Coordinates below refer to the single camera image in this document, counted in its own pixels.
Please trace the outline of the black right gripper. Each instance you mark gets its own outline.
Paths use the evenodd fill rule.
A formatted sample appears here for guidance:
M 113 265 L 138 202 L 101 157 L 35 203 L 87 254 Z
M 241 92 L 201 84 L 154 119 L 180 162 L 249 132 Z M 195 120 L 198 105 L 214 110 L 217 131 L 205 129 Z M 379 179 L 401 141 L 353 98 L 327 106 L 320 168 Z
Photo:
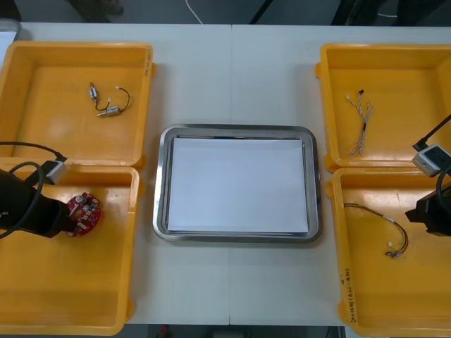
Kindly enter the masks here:
M 416 208 L 406 211 L 411 223 L 423 223 L 429 234 L 450 236 L 450 204 L 442 206 L 436 192 L 430 193 L 416 203 Z

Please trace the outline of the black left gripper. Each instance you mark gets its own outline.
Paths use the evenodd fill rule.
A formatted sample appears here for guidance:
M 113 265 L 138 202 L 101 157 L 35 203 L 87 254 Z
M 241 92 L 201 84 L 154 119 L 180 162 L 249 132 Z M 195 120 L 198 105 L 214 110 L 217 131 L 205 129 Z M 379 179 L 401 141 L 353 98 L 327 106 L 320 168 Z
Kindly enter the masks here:
M 69 212 L 65 203 L 45 197 L 45 174 L 41 168 L 35 171 L 36 182 L 16 177 L 15 171 L 1 171 L 1 238 L 17 231 L 47 238 L 60 232 L 75 236 L 76 224 L 70 224 L 70 217 L 78 204 L 74 203 Z

